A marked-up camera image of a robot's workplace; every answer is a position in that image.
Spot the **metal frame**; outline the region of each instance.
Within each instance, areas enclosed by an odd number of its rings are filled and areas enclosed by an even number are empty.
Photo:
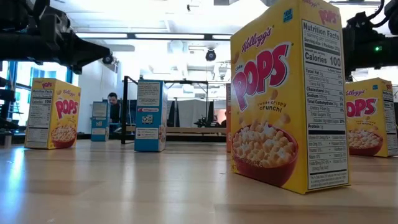
[[[129,76],[125,76],[123,78],[123,104],[122,104],[122,133],[121,133],[121,144],[126,144],[126,132],[127,132],[127,124],[126,124],[126,116],[127,116],[127,93],[129,90],[129,82],[133,82],[136,85],[138,85],[138,82],[133,80],[131,77]],[[165,83],[171,83],[171,85],[167,88],[171,88],[175,83],[179,83],[179,84],[189,84],[189,85],[193,85],[193,84],[204,84],[206,85],[206,91],[202,88],[202,90],[206,93],[206,118],[208,119],[208,89],[209,89],[209,82],[208,81],[190,81],[190,80],[164,80]],[[175,104],[175,112],[174,112],[174,121],[177,119],[176,118],[177,115],[177,104]]]
[[[97,39],[97,40],[104,40],[104,39],[113,39],[113,40],[202,40],[202,41],[230,41],[230,39],[216,39],[213,38],[213,35],[232,35],[232,34],[192,34],[192,33],[171,33],[171,32],[166,32],[166,33],[158,33],[158,32],[77,32],[79,33],[84,33],[84,34],[126,34],[127,37],[122,38],[103,38],[103,37],[84,37],[82,39]],[[156,34],[165,34],[165,35],[203,35],[203,38],[200,39],[191,39],[191,38],[137,38],[136,34],[150,34],[150,35],[156,35]]]

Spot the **window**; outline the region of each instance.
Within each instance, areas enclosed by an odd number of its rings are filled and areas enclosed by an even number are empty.
[[[45,62],[37,65],[34,62],[18,62],[17,84],[32,86],[33,78],[56,78],[66,81],[68,69],[58,63]]]
[[[79,76],[72,73],[72,85],[79,86]]]
[[[12,119],[19,120],[18,125],[25,126],[29,115],[30,90],[16,88],[16,102],[11,106]]]
[[[8,77],[8,62],[6,61],[3,61],[0,65],[0,77],[5,79]]]
[[[25,126],[29,115],[30,89],[33,78],[56,78],[67,80],[68,69],[58,63],[45,62],[37,65],[34,62],[18,62],[16,73],[16,102],[11,106],[12,119],[19,120],[20,126]]]

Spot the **bowl of cereal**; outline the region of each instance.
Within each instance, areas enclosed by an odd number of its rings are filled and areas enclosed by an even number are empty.
[[[240,174],[283,186],[297,162],[297,141],[268,123],[240,129],[233,138],[233,160]]]
[[[69,125],[56,127],[51,132],[51,139],[56,148],[68,148],[75,143],[76,130],[74,127]]]
[[[383,138],[371,131],[355,129],[348,131],[348,149],[351,155],[374,156],[383,145]]]

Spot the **kellogg's corn pops box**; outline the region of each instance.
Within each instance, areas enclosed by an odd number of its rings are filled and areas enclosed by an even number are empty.
[[[349,184],[341,19],[280,0],[231,37],[232,168],[300,194]]]
[[[396,156],[398,139],[390,81],[380,78],[346,84],[349,153]]]
[[[25,147],[60,149],[74,146],[80,87],[54,78],[34,78]]]

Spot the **ceiling light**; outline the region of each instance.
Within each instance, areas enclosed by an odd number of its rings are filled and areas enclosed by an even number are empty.
[[[80,38],[98,38],[98,39],[112,39],[112,38],[127,38],[127,34],[117,33],[76,33]]]
[[[204,39],[203,34],[136,34],[138,39]]]
[[[229,40],[231,35],[213,35],[213,39]]]
[[[206,46],[188,46],[188,50],[202,50],[205,51],[207,49]]]

